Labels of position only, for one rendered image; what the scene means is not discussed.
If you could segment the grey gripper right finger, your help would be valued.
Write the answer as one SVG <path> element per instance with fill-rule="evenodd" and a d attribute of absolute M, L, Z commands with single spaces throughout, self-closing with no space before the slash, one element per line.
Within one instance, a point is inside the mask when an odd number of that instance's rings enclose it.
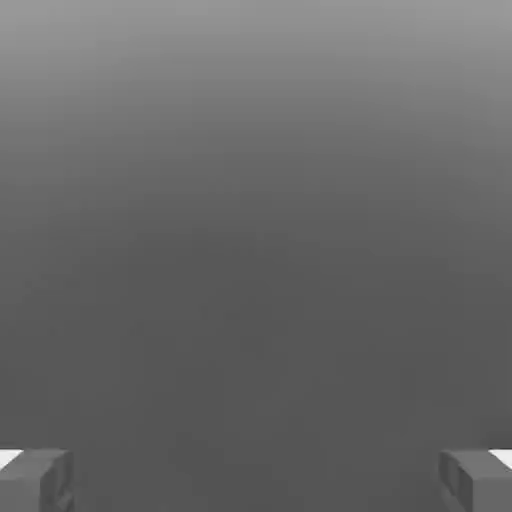
<path fill-rule="evenodd" d="M 448 512 L 512 512 L 512 449 L 443 450 L 437 473 Z"/>

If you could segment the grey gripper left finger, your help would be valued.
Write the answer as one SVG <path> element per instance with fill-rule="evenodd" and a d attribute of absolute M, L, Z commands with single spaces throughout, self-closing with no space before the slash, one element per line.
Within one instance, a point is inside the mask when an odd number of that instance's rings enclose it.
<path fill-rule="evenodd" d="M 73 452 L 0 449 L 0 512 L 75 512 Z"/>

